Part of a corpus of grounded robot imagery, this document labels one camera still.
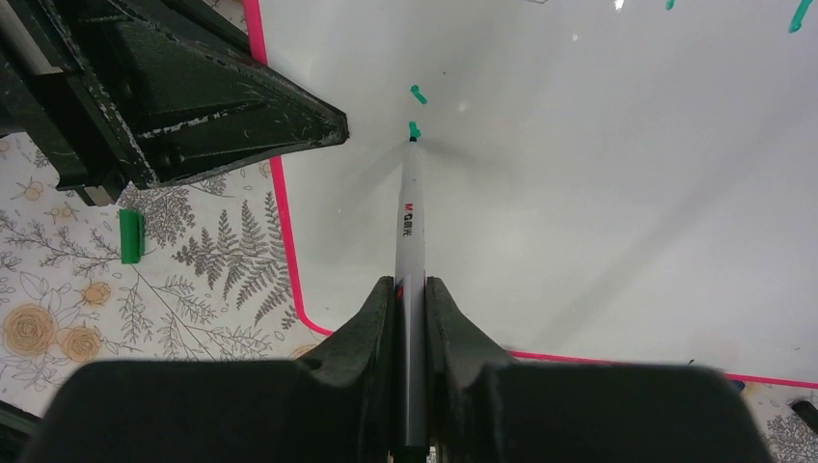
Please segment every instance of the white board surface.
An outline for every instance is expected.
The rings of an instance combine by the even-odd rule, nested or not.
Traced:
[[[414,120],[427,274],[500,344],[818,380],[818,9],[665,4],[261,0],[351,131],[284,157],[309,318],[394,273]]]

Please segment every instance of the green mark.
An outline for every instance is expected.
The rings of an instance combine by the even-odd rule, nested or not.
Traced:
[[[415,121],[409,121],[409,136],[415,137],[416,140],[421,138],[421,130],[418,128]]]
[[[421,87],[419,87],[419,86],[417,86],[417,85],[413,85],[413,86],[412,86],[412,88],[411,88],[411,89],[409,89],[409,91],[410,91],[410,92],[412,92],[412,95],[414,95],[414,96],[415,96],[415,98],[417,98],[417,99],[418,99],[418,101],[419,101],[421,104],[426,104],[426,103],[428,102],[428,100],[426,99],[426,97],[425,97],[425,96],[423,96],[423,94],[421,93]]]
[[[793,20],[790,22],[790,34],[793,32],[798,32],[798,30],[801,29],[801,21],[804,20],[806,9],[809,8],[810,3],[812,3],[812,0],[801,0],[801,5],[799,5],[798,9],[795,10]]]

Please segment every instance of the floral tablecloth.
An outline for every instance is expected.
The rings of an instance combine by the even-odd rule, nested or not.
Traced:
[[[240,4],[210,4],[244,28]],[[323,339],[293,309],[267,162],[191,186],[129,188],[108,207],[56,183],[25,134],[0,140],[0,399],[41,415],[87,362],[292,358]],[[121,207],[147,219],[137,265],[120,263]],[[818,403],[815,391],[737,387],[779,461],[818,461],[818,438],[787,406]]]

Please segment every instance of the pink border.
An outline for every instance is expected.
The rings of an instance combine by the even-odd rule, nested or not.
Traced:
[[[267,66],[267,51],[264,43],[264,31],[261,27],[261,7],[260,0],[244,0],[244,13],[247,17],[247,30],[250,36],[250,49],[253,57]],[[298,277],[298,262],[295,258],[295,238],[292,235],[292,222],[289,216],[289,202],[286,195],[286,180],[284,175],[284,164],[280,156],[270,159],[270,171],[273,177],[273,191],[276,196],[276,203],[281,216],[282,236],[284,237],[286,264],[289,267],[289,277],[292,283],[292,298],[295,303],[295,311],[301,322],[313,331],[322,335],[332,335],[333,332],[322,326],[315,324],[307,316],[304,310],[304,298],[301,292],[301,280]],[[536,352],[524,352],[520,350],[509,350],[509,353],[518,359],[543,360],[549,362],[571,362],[575,364],[614,364],[605,360],[586,359],[582,357],[567,357],[563,355],[539,354]],[[750,381],[755,383],[776,384],[780,386],[790,386],[794,388],[818,389],[818,383],[808,381],[796,381],[791,379],[766,378],[762,376],[750,376],[746,374],[726,373],[729,379],[737,381]]]

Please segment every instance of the green ink line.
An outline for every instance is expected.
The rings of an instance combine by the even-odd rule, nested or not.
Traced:
[[[409,136],[415,137],[415,139],[421,138],[421,130],[418,128],[418,125],[415,121],[409,121]]]
[[[795,10],[793,20],[790,22],[790,34],[798,32],[799,29],[801,29],[801,21],[804,20],[806,9],[809,8],[810,3],[812,3],[812,0],[801,0],[801,4],[798,6],[798,9]]]
[[[419,101],[421,104],[426,104],[426,103],[428,102],[428,100],[426,99],[426,97],[425,97],[425,96],[423,96],[423,94],[421,93],[421,87],[420,87],[420,86],[413,85],[413,86],[412,86],[412,88],[411,88],[411,89],[409,89],[409,91],[410,91],[410,92],[412,92],[412,95],[414,95],[414,96],[415,96],[415,98],[417,98],[417,99],[418,99],[418,101]]]

